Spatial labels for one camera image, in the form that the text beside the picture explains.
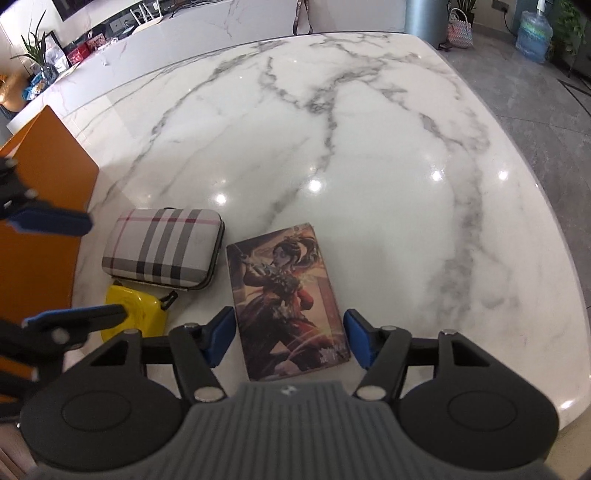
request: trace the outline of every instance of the book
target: book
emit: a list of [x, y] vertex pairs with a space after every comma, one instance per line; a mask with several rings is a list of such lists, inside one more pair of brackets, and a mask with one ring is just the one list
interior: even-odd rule
[[350, 358], [309, 223], [228, 245], [226, 252], [251, 380], [293, 377]]

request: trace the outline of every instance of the decorative vase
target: decorative vase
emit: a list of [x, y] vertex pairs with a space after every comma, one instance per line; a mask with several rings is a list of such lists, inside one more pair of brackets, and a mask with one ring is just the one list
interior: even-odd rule
[[11, 112], [20, 112], [27, 101], [22, 97], [22, 91], [29, 82], [21, 73], [12, 73], [4, 79], [0, 86], [0, 104]]
[[41, 75], [47, 82], [47, 86], [50, 86], [53, 82], [56, 81], [59, 73], [57, 73], [57, 69], [54, 65], [46, 63], [41, 67]]

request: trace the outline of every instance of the red box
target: red box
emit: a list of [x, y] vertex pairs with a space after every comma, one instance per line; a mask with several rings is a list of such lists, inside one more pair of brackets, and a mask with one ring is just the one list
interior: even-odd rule
[[68, 60], [70, 63], [74, 65], [75, 63], [81, 62], [84, 60], [88, 55], [90, 55], [90, 49], [86, 42], [82, 42], [78, 45], [74, 50], [72, 50], [68, 55]]
[[96, 51], [99, 47], [102, 47], [107, 43], [105, 36], [99, 33], [97, 36], [92, 37], [90, 40], [86, 40], [86, 45], [90, 51]]

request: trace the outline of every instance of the potted plant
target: potted plant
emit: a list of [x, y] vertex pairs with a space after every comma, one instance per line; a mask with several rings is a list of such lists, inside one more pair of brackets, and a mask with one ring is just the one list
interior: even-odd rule
[[583, 37], [583, 17], [570, 0], [558, 0], [558, 16], [554, 22], [554, 38], [556, 50], [576, 57]]
[[462, 12], [466, 14], [466, 18], [468, 19], [468, 23], [473, 25], [474, 23], [474, 6], [476, 5], [476, 0], [457, 0], [457, 6]]
[[43, 35], [39, 36], [39, 26], [41, 25], [41, 21], [43, 20], [46, 12], [47, 10], [43, 12], [43, 15], [39, 19], [35, 33], [29, 32], [29, 38], [27, 40], [21, 35], [22, 43], [27, 53], [15, 55], [14, 57], [11, 57], [11, 59], [26, 57], [37, 63], [41, 67], [41, 74], [43, 75], [43, 78], [45, 78], [47, 84], [50, 85], [55, 82], [58, 73], [55, 66], [47, 63], [45, 60], [46, 38], [48, 34], [44, 33]]

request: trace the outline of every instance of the plaid case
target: plaid case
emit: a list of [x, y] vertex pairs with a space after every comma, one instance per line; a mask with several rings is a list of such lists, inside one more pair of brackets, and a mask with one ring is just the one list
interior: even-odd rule
[[102, 267], [112, 277], [203, 288], [213, 277], [223, 231], [213, 210], [132, 210], [117, 220]]

